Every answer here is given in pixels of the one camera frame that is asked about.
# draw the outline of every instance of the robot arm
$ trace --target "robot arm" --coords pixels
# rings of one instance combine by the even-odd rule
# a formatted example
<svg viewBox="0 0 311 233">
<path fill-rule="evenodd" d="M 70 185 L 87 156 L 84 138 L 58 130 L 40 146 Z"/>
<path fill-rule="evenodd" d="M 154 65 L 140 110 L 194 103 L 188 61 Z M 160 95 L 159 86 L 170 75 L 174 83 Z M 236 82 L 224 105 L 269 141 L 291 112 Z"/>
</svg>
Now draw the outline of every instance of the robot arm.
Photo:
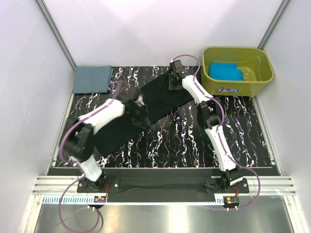
<svg viewBox="0 0 311 233">
<path fill-rule="evenodd" d="M 151 127 L 143 93 L 137 88 L 131 89 L 129 93 L 120 92 L 116 99 L 108 99 L 99 108 L 78 119 L 67 120 L 65 131 L 68 131 L 77 121 L 91 116 L 70 133 L 64 145 L 65 153 L 81 167 L 86 178 L 91 182 L 97 182 L 102 176 L 102 170 L 93 156 L 94 135 L 103 126 L 123 114 L 128 114 L 135 126 L 143 129 Z"/>
<path fill-rule="evenodd" d="M 219 169 L 224 172 L 221 179 L 222 185 L 226 188 L 241 182 L 243 176 L 239 167 L 232 162 L 234 158 L 221 125 L 221 109 L 215 102 L 220 103 L 220 99 L 209 94 L 191 74 L 191 71 L 182 66 L 180 60 L 172 61 L 170 66 L 170 89 L 185 88 L 198 104 L 197 121 L 199 126 L 205 130 L 216 151 Z"/>
</svg>

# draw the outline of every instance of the black cloth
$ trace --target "black cloth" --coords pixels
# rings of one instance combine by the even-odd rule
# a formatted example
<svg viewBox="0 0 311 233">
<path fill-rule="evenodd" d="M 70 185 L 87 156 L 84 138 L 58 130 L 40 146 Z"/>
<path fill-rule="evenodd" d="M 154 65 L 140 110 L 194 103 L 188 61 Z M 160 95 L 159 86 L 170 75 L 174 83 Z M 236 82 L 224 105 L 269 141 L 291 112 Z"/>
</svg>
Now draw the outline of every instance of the black cloth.
<svg viewBox="0 0 311 233">
<path fill-rule="evenodd" d="M 144 101 L 148 107 L 151 124 L 155 124 L 171 110 L 193 99 L 185 89 L 169 90 L 168 73 L 149 82 L 141 88 L 141 91 L 145 97 Z M 100 154 L 106 157 L 142 131 L 143 129 L 135 127 L 131 118 L 125 114 L 109 122 L 95 134 L 95 146 Z"/>
</svg>

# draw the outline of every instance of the black table surface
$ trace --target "black table surface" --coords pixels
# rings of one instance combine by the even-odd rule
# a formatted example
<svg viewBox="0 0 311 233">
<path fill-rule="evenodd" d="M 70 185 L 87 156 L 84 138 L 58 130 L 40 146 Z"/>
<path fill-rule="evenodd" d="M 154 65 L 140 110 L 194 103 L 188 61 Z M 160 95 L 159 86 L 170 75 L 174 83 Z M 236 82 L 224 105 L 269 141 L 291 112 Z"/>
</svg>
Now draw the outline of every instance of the black table surface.
<svg viewBox="0 0 311 233">
<path fill-rule="evenodd" d="M 124 80 L 126 88 L 142 87 L 167 70 L 168 67 L 114 67 L 110 93 L 75 95 L 69 115 L 79 117 L 102 105 L 114 93 L 118 80 Z M 236 161 L 242 166 L 271 166 L 252 99 L 232 96 L 220 99 L 225 110 L 224 134 Z M 173 109 L 153 128 L 143 131 L 106 158 L 97 150 L 94 156 L 100 167 L 217 167 L 215 150 L 198 126 L 196 114 L 192 100 Z M 71 164 L 57 158 L 55 167 L 71 167 Z"/>
</svg>

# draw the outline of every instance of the gray cloth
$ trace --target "gray cloth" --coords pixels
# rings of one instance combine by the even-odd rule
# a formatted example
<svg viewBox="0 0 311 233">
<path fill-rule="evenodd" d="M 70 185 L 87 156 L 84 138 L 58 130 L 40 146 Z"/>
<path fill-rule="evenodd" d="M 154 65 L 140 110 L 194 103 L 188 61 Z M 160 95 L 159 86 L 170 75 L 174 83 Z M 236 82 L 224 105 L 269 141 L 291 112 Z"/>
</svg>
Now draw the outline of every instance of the gray cloth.
<svg viewBox="0 0 311 233">
<path fill-rule="evenodd" d="M 113 69 L 106 67 L 76 67 L 73 94 L 107 93 Z"/>
</svg>

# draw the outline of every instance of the white panel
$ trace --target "white panel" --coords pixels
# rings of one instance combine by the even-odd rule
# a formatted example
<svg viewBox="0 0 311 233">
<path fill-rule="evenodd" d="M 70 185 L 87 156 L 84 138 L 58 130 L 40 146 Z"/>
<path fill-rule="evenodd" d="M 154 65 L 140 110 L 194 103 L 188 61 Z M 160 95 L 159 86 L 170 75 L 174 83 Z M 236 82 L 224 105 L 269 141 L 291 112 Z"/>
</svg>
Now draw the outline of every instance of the white panel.
<svg viewBox="0 0 311 233">
<path fill-rule="evenodd" d="M 45 3 L 77 65 L 168 66 L 183 53 L 201 58 L 210 46 L 257 47 L 281 0 Z"/>
<path fill-rule="evenodd" d="M 0 232 L 17 233 L 42 175 L 73 71 L 34 0 L 0 1 Z"/>
<path fill-rule="evenodd" d="M 265 49 L 275 79 L 259 95 L 281 169 L 292 176 L 306 219 L 311 219 L 310 9 L 309 0 L 290 4 Z"/>
</svg>

